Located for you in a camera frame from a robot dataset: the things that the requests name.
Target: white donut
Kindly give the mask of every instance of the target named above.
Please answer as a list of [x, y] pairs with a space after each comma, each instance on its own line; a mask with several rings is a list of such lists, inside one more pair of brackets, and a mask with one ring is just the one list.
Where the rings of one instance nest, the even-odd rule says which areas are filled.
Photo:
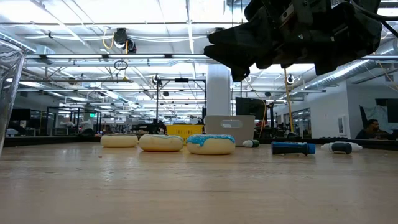
[[176, 152], [182, 149], [183, 139], [180, 136], [145, 134], [139, 139], [139, 147], [150, 152]]
[[235, 140], [224, 134], [196, 134], [187, 139], [187, 149], [200, 155], [231, 154], [235, 151]]
[[138, 137], [133, 134], [105, 134], [101, 137], [103, 147], [134, 147]]

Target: yellow bin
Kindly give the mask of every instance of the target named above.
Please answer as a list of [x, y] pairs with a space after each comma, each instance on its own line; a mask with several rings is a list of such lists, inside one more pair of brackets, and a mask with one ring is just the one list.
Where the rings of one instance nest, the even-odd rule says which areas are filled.
[[202, 134], [204, 125], [189, 125], [176, 124], [166, 125], [168, 135], [177, 135], [184, 140], [184, 145], [187, 144], [187, 138], [193, 134]]

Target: blue marker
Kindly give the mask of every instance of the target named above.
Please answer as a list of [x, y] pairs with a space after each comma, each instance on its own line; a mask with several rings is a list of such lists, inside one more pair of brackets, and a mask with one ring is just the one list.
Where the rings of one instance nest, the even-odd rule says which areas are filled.
[[315, 154], [315, 145], [298, 142], [273, 142], [272, 154], [302, 153], [304, 155]]

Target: clear plastic cup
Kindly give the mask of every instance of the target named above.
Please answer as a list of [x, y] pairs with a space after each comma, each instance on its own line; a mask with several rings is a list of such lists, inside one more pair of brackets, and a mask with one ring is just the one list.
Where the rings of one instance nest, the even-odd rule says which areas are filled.
[[0, 40], [0, 155], [25, 57], [21, 48]]

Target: wooden table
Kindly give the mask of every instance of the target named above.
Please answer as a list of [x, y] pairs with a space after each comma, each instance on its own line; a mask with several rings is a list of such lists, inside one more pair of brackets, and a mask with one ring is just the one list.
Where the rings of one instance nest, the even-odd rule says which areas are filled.
[[398, 223], [398, 152], [5, 148], [0, 223]]

